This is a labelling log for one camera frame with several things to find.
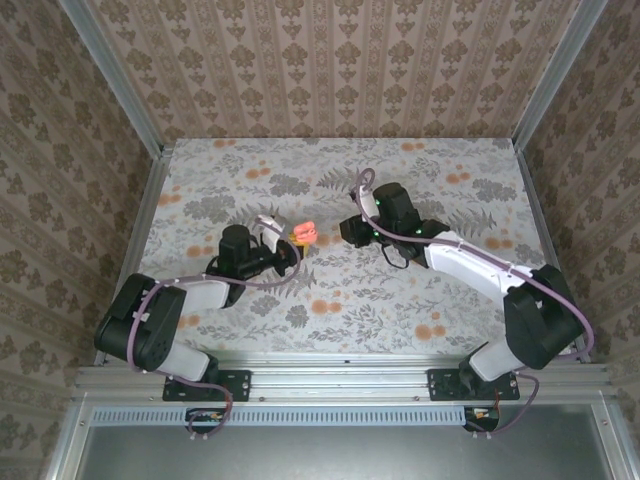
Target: table surface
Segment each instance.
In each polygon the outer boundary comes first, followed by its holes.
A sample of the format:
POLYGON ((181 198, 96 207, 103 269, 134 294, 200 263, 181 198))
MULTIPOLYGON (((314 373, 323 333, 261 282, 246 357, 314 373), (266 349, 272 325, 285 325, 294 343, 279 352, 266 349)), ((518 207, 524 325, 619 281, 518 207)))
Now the table surface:
POLYGON ((290 283, 181 318, 177 340, 206 350, 464 354, 502 336, 502 307, 464 283, 414 263, 395 269, 379 245, 342 241, 338 224, 357 213, 348 191, 365 167, 376 186, 402 184, 423 219, 508 261, 544 263, 508 139, 179 140, 141 272, 202 272, 222 230, 259 213, 313 220, 320 235, 290 283))

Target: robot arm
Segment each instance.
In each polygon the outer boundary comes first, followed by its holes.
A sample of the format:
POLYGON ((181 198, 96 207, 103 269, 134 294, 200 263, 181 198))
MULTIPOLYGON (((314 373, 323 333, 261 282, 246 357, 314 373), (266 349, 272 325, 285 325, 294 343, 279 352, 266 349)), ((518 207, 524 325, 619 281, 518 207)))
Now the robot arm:
MULTIPOLYGON (((229 279, 247 281, 273 268, 280 276, 296 264, 293 248, 300 258, 306 246, 317 237, 312 222, 298 225, 291 238, 280 238, 284 226, 275 219, 259 216, 259 220, 274 230, 264 229, 260 242, 243 225, 224 229, 219 243, 219 255, 213 258, 205 273, 229 279)), ((156 281, 142 274, 131 275, 114 299, 95 335, 94 345, 121 360, 127 359, 134 315, 156 281)), ((191 382, 216 383, 218 361, 215 357, 174 341, 180 317, 204 309, 221 309, 234 305, 245 290, 244 285, 203 278, 162 287, 151 299, 133 339, 134 364, 145 371, 159 371, 191 382)))
POLYGON ((580 322, 566 307, 511 274, 517 270, 573 303, 564 277, 556 268, 545 265, 534 270, 513 265, 510 271, 504 271, 486 260, 500 260, 498 257, 484 251, 481 253, 486 259, 471 254, 460 248, 464 240, 449 231, 447 225, 422 220, 407 191, 398 183, 382 185, 374 191, 360 187, 360 201, 365 213, 383 229, 403 237, 431 239, 434 243, 425 245, 386 237, 361 215, 340 224, 345 241, 356 248, 380 243, 390 265, 406 268, 410 261, 415 261, 465 282, 503 307, 506 336, 482 345, 460 364, 460 382, 467 394, 481 395, 487 389, 492 392, 491 382, 524 366, 544 368, 582 333, 580 322), (438 240, 447 245, 438 244, 438 240), (385 252, 388 247, 395 248, 405 259, 404 267, 390 262, 385 252))

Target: purple cable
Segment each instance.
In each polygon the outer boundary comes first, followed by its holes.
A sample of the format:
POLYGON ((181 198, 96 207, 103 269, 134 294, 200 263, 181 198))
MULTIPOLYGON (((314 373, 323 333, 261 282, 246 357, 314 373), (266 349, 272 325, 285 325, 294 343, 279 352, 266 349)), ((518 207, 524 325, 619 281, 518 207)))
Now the purple cable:
POLYGON ((493 258, 490 255, 487 255, 486 253, 484 253, 482 250, 475 248, 471 245, 468 245, 466 243, 459 243, 459 242, 454 242, 452 240, 445 240, 445 239, 430 239, 430 238, 414 238, 414 237, 405 237, 402 235, 396 235, 393 232, 389 232, 388 230, 385 230, 384 228, 380 227, 378 224, 376 224, 373 220, 371 220, 371 217, 369 217, 369 215, 367 215, 367 212, 364 211, 364 208, 362 207, 362 200, 360 199, 360 187, 364 187, 365 189, 368 189, 371 187, 371 185, 373 184, 373 181, 375 179, 376 176, 376 172, 372 169, 372 168, 365 168, 362 172, 360 172, 358 174, 358 177, 356 179, 356 196, 355 196, 355 200, 356 200, 356 204, 358 205, 358 209, 360 210, 360 213, 362 214, 362 218, 364 218, 366 220, 366 222, 371 225, 376 231, 380 232, 381 234, 389 237, 389 238, 393 238, 394 240, 398 240, 398 241, 402 241, 402 242, 412 242, 412 243, 422 243, 422 244, 426 244, 426 245, 446 245, 449 247, 455 247, 455 248, 459 248, 461 250, 465 250, 469 253, 471 253, 472 255, 475 255, 478 258, 481 258, 482 260, 485 260, 487 262, 489 262, 492 265, 495 265, 496 267, 509 272, 510 275, 514 275, 516 277, 518 277, 520 280, 523 280, 525 282, 527 282, 529 285, 537 288, 539 291, 541 291, 542 293, 548 295, 549 297, 553 298, 555 301, 559 302, 560 304, 562 304, 563 306, 565 306, 571 313, 573 313, 573 315, 575 315, 575 317, 580 321, 580 323, 582 324, 582 328, 584 328, 584 331, 587 335, 587 344, 585 345, 585 347, 582 350, 579 350, 575 353, 569 353, 566 355, 558 355, 557 358, 559 359, 564 359, 564 360, 569 360, 569 359, 576 359, 580 356, 582 356, 583 354, 587 354, 591 351, 591 349, 593 348, 593 344, 594 344, 594 335, 593 335, 593 328, 591 327, 591 324, 589 323, 589 320, 587 320, 587 317, 578 309, 578 307, 576 307, 573 303, 571 303, 569 300, 567 300, 566 298, 564 298, 562 295, 559 295, 558 293, 554 292, 553 290, 551 290, 550 288, 546 287, 545 285, 541 284, 540 282, 534 280, 531 277, 528 277, 527 275, 525 275, 522 272, 519 272, 518 270, 513 269, 512 265, 507 263, 507 262, 503 262, 501 260, 497 260, 495 258, 493 258))
POLYGON ((518 421, 527 412, 527 410, 529 410, 529 408, 531 407, 531 404, 533 403, 533 401, 535 400, 536 396, 538 395, 538 390, 540 390, 540 380, 538 380, 533 375, 527 375, 525 373, 520 373, 520 372, 514 372, 514 373, 516 375, 518 375, 519 377, 526 378, 527 380, 531 380, 533 382, 533 384, 534 384, 533 385, 533 392, 531 392, 531 395, 529 396, 529 399, 524 404, 524 406, 520 409, 520 411, 516 414, 516 416, 513 417, 511 419, 511 421, 509 423, 507 423, 505 426, 500 427, 497 430, 494 430, 493 432, 487 432, 487 431, 484 430, 484 428, 482 428, 477 423, 470 422, 470 421, 467 420, 467 423, 469 425, 471 425, 472 427, 477 428, 478 430, 480 430, 480 432, 486 433, 487 438, 492 437, 494 435, 499 435, 501 433, 504 433, 504 432, 510 430, 516 423, 518 423, 518 421))
MULTIPOLYGON (((267 225, 266 223, 260 220, 256 219, 256 224, 263 226, 265 228, 268 228, 269 230, 276 232, 279 235, 282 235, 282 232, 278 231, 275 227, 272 227, 271 225, 267 225)), ((291 240, 289 240, 288 237, 283 236, 282 238, 291 246, 291 248, 293 248, 293 252, 296 256, 296 265, 293 268, 293 272, 291 272, 291 275, 288 275, 284 277, 282 280, 278 280, 277 282, 269 282, 269 283, 246 282, 244 280, 236 280, 234 278, 219 277, 217 275, 206 275, 203 273, 200 275, 192 275, 188 277, 162 280, 156 283, 153 286, 153 288, 149 290, 149 293, 144 297, 144 300, 140 304, 138 311, 133 316, 133 324, 131 325, 129 340, 127 341, 127 363, 129 364, 131 369, 134 371, 140 371, 140 369, 136 367, 135 363, 133 362, 133 345, 135 343, 136 333, 138 332, 140 322, 142 321, 142 315, 144 314, 147 307, 149 306, 149 302, 151 302, 151 299, 153 298, 153 296, 156 293, 158 293, 158 290, 160 290, 162 287, 166 285, 175 285, 179 283, 192 283, 192 282, 199 282, 202 280, 216 280, 216 281, 221 281, 226 283, 233 283, 235 285, 244 285, 245 287, 258 287, 258 288, 279 287, 280 285, 284 285, 285 283, 289 282, 293 277, 295 277, 298 274, 298 271, 300 270, 300 263, 302 262, 302 258, 300 257, 300 252, 298 251, 298 247, 296 247, 291 242, 291 240)), ((182 383, 186 383, 185 381, 182 381, 179 378, 177 378, 177 380, 182 383)))
MULTIPOLYGON (((207 435, 212 436, 218 433, 222 429, 222 427, 224 427, 224 425, 229 421, 229 418, 231 418, 231 410, 233 409, 233 395, 231 395, 231 392, 229 392, 229 390, 227 390, 226 388, 221 387, 220 385, 216 385, 215 383, 197 383, 182 377, 173 377, 173 379, 191 387, 211 388, 213 390, 218 390, 219 392, 224 393, 227 408, 225 409, 224 415, 220 419, 220 422, 218 422, 218 425, 216 425, 210 432, 207 432, 207 435)), ((187 424, 187 430, 189 431, 189 433, 195 434, 195 432, 193 431, 193 422, 197 416, 203 413, 209 413, 209 410, 196 410, 195 412, 191 413, 191 418, 189 419, 189 423, 187 424)))

